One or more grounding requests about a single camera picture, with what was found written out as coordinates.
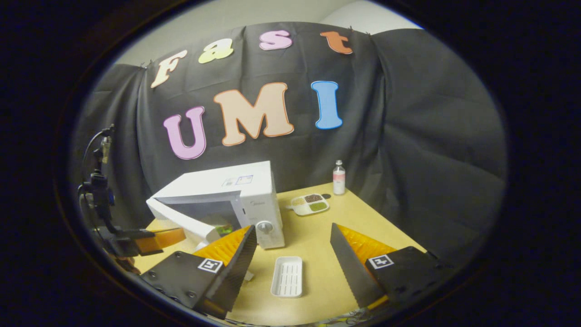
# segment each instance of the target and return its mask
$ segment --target letter m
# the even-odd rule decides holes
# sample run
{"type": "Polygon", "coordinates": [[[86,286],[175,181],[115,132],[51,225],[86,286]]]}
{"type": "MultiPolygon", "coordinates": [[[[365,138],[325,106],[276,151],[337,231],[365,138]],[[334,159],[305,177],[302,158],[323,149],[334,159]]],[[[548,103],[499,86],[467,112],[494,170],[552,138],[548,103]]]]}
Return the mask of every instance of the letter m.
{"type": "Polygon", "coordinates": [[[262,120],[266,118],[264,135],[276,137],[291,134],[295,127],[289,123],[285,108],[285,83],[268,83],[262,86],[256,103],[252,106],[238,90],[217,94],[214,102],[222,107],[226,136],[222,144],[227,147],[246,140],[240,133],[238,122],[252,138],[258,138],[262,120]]]}

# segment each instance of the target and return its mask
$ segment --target food tray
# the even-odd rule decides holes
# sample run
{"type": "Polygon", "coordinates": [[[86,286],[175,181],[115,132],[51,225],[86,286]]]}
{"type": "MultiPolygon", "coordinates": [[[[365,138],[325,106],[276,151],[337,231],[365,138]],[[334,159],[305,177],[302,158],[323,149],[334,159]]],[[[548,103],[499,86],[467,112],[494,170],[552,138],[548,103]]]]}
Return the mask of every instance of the food tray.
{"type": "Polygon", "coordinates": [[[303,260],[300,257],[278,257],[270,293],[278,297],[300,297],[303,294],[303,260]]]}
{"type": "Polygon", "coordinates": [[[292,208],[299,216],[306,216],[329,210],[329,203],[322,195],[313,193],[292,199],[288,208],[292,208]]]}

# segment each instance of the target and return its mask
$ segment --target white wall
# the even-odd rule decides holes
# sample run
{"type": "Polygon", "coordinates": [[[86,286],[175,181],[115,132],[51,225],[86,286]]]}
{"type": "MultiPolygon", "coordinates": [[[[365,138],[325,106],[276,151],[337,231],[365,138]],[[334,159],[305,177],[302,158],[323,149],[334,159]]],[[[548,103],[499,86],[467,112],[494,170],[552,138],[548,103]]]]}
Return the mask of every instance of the white wall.
{"type": "Polygon", "coordinates": [[[139,66],[179,49],[194,38],[269,22],[325,23],[375,34],[416,25],[369,1],[213,0],[194,6],[138,40],[117,63],[139,66]]]}

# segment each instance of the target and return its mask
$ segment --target microwave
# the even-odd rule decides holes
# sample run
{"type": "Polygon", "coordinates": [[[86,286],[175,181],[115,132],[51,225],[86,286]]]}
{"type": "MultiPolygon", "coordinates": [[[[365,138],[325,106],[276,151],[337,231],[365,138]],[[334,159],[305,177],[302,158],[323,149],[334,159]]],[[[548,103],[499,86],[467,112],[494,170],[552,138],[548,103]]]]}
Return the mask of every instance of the microwave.
{"type": "Polygon", "coordinates": [[[270,161],[185,173],[146,203],[155,218],[184,228],[196,250],[249,225],[261,248],[285,246],[270,161]]]}

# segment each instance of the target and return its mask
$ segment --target wooden table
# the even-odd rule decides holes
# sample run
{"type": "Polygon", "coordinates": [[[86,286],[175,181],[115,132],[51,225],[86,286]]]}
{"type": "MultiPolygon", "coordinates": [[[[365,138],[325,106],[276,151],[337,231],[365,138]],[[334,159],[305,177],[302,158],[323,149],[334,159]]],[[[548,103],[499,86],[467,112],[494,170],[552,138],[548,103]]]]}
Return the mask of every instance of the wooden table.
{"type": "MultiPolygon", "coordinates": [[[[256,252],[249,271],[254,274],[244,281],[228,319],[255,325],[298,325],[317,322],[357,310],[358,305],[331,247],[331,223],[335,222],[393,248],[418,243],[404,234],[355,194],[333,194],[332,183],[277,194],[281,207],[286,246],[256,252]],[[298,216],[285,209],[290,200],[312,193],[331,194],[329,210],[310,216],[298,216]],[[303,295],[300,298],[279,298],[270,293],[274,263],[278,257],[298,256],[303,259],[303,295]]],[[[153,221],[148,229],[171,228],[170,221],[153,221]]],[[[192,253],[196,244],[186,239],[167,247],[164,253],[136,257],[135,266],[142,272],[152,268],[174,251],[192,253]]]]}

